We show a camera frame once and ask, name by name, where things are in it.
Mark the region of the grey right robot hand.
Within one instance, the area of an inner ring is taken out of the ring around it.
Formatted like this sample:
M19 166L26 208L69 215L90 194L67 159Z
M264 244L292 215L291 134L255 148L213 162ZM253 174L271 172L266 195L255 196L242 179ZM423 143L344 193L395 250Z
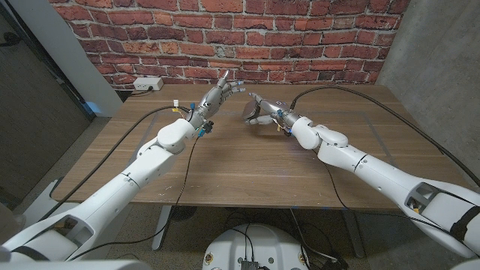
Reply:
M269 125L277 123L283 129L291 128L301 116L282 101L271 101L257 93L249 94L253 100L248 102L242 114L247 125Z

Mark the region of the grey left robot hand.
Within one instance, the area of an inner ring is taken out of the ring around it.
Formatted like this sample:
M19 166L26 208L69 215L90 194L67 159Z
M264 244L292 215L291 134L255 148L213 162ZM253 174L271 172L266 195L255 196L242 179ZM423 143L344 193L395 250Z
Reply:
M243 81L227 82L229 70L217 81L200 100L195 109L189 114L187 120L195 128L202 127L221 107L224 101L236 92L244 92L241 88Z

